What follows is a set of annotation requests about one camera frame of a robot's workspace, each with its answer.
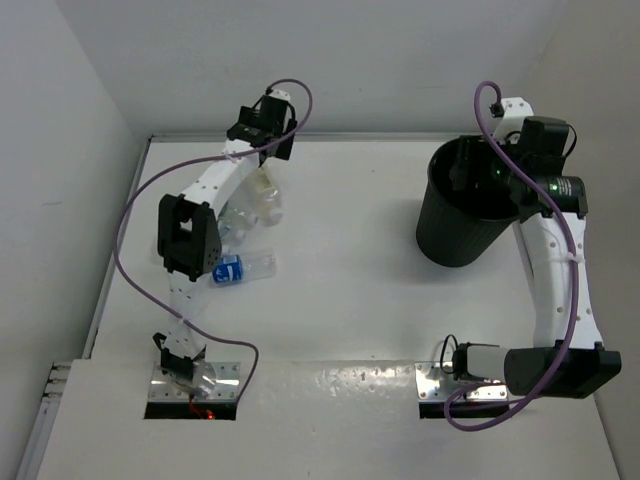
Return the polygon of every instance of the black trash can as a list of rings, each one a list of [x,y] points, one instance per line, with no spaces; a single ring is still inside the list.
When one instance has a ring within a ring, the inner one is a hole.
[[[422,253],[445,267],[476,260],[518,218],[507,191],[454,191],[449,172],[459,140],[442,145],[428,168],[416,240]]]

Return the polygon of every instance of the white wall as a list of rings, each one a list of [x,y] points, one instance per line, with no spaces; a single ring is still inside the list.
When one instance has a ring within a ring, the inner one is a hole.
[[[144,133],[226,130],[240,105],[282,76],[312,86],[310,129],[475,129],[476,84],[518,85],[566,3],[57,2],[107,91]]]
[[[0,14],[0,478],[79,356],[140,146],[52,0]]]
[[[625,479],[640,478],[640,5],[573,0],[527,92],[536,113],[576,127],[567,165],[587,185],[587,252],[594,312],[622,374],[598,395]]]

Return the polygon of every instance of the mounting plate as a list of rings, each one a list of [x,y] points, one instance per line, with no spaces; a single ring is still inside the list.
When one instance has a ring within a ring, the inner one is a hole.
[[[147,394],[145,418],[198,418],[189,408],[189,397],[196,393],[193,405],[197,409],[211,410],[218,420],[235,420],[240,363],[210,362],[205,372],[198,382],[202,388],[194,389],[193,385],[180,383],[156,363]]]
[[[451,362],[443,362],[447,371],[453,367]],[[415,364],[416,386],[418,387],[418,404],[420,418],[443,418],[444,402],[452,393],[467,385],[453,379],[440,368],[440,362],[418,362]],[[451,416],[457,418],[493,418],[509,410],[505,402],[509,400],[507,387],[504,385],[488,385],[472,390],[453,402]],[[462,407],[483,406],[482,409],[465,410]]]

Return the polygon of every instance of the blue bottle label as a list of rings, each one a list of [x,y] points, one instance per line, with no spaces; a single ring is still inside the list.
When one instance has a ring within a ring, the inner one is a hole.
[[[241,281],[243,273],[242,260],[239,255],[224,255],[220,258],[211,275],[216,283],[232,283]]]

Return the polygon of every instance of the tabletop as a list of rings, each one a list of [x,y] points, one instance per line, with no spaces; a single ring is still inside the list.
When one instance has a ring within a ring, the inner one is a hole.
[[[269,160],[285,215],[252,230],[242,250],[272,247],[278,272],[212,289],[194,319],[260,348],[264,363],[235,422],[142,419],[158,360],[151,336],[175,320],[119,274],[108,277],[91,359],[74,363],[39,478],[618,478],[592,398],[540,400],[475,434],[418,418],[413,361],[433,360],[448,333],[530,346],[535,320],[511,229],[461,269],[417,247],[427,164],[440,144],[299,141],[289,162]],[[221,147],[152,143],[142,181]],[[167,274],[151,261],[158,201],[205,168],[159,180],[126,228],[125,268],[166,301]],[[240,360],[246,375],[251,351],[207,348]]]

